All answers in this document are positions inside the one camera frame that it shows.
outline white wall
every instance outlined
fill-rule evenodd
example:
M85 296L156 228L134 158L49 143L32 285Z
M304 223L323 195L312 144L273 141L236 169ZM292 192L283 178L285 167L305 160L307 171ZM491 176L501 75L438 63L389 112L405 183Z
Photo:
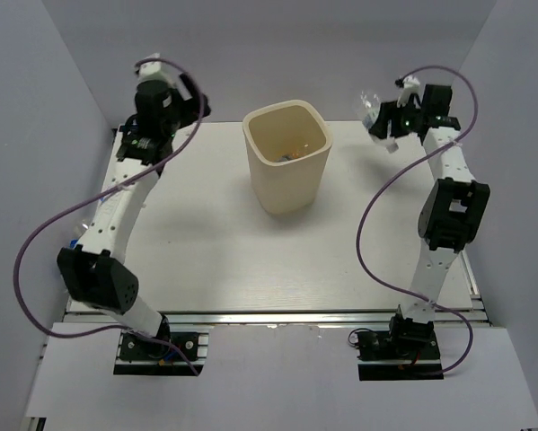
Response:
M0 431L18 429L44 337L22 315L13 259L41 221L100 186L110 129L39 0L0 0ZM76 217L46 231L22 267L51 323L66 295L55 259Z
M481 102L464 149L491 188L472 265L491 319L508 328L538 409L538 1L498 2L462 71ZM457 95L465 124L466 92Z
M194 72L213 121L294 98L328 120L353 119L363 86L390 97L413 67L460 67L494 3L44 0L113 126L132 110L131 64L157 50Z

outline tabletop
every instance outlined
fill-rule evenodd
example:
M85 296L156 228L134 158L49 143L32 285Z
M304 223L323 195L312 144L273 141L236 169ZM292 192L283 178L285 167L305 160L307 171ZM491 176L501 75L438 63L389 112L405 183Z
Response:
M327 124L333 144L318 196L283 216L266 213L251 188L241 123L203 124L168 163L137 219L125 264L139 278L139 294L162 312L395 309L400 294L378 285L357 261L357 225L370 198L424 150L407 136L388 154L357 121ZM173 145L188 134L181 130ZM365 224L365 260L397 286L412 280L418 217L433 184L427 164L413 169L384 193ZM471 307L460 259L439 302ZM69 309L88 310L80 303Z

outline white panel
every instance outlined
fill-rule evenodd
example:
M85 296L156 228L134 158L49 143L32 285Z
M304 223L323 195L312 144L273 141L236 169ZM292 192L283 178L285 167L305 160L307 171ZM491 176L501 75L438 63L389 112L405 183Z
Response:
M131 234L125 264L149 305L181 312L395 309L401 294L358 264L357 225L370 198L424 150L411 137L388 154L357 121L330 125L334 143L316 201L281 217L268 215L252 191L241 123L203 126L167 165ZM424 163L389 188L365 225L370 268L397 286L412 281L418 218L433 184ZM459 259L441 302L471 307Z
M394 80L416 66L460 67L495 1L44 3L116 126L133 110L132 64L155 51L194 72L210 96L212 120L240 121L290 99L309 101L325 119L353 119L363 87L396 98Z
M57 324L76 331L90 325ZM114 376L117 331L51 340L28 414L46 430L187 431L538 427L505 330L476 329L465 364L443 381L360 382L348 330L308 326L215 328L200 377ZM440 329L443 364L464 328Z
M470 256L491 319L506 326L538 408L538 2L502 1L462 68L481 117L463 150L490 184ZM455 107L470 102L463 94Z
M13 296L15 253L46 218L99 189L110 129L39 0L0 0L0 430L18 429L44 337ZM55 259L79 215L22 264L30 308L50 324L66 293Z

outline robotic arm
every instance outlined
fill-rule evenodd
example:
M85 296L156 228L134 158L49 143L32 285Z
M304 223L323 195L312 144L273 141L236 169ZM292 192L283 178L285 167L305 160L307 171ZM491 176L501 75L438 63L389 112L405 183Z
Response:
M458 119L449 116L450 86L427 84L421 100L419 81L413 76L396 84L402 88L401 96L381 103L378 118L369 128L373 138L416 133L430 154L460 135ZM490 190L474 179L458 145L428 162L435 184L420 212L420 256L410 291L435 303L452 263L476 236ZM400 352L420 351L433 338L434 318L430 303L404 296L391 320L393 347Z
M137 74L137 114L121 129L111 186L170 155L175 132L198 117L197 92L186 75L180 76L191 96L185 101L162 63L143 64ZM207 116L210 108L207 98L205 101ZM128 239L139 212L162 173L163 170L151 172L105 198L76 246L61 249L57 265L75 301L100 310L147 337L169 341L168 321L138 295L138 279L124 266ZM159 357L163 353L161 345L142 340L139 343L145 343L149 355Z

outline trash bin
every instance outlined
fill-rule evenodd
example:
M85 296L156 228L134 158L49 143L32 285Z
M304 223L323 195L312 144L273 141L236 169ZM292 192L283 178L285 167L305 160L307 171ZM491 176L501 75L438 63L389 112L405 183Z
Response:
M332 135L306 101L283 101L243 120L251 183L262 207L284 214L316 198Z

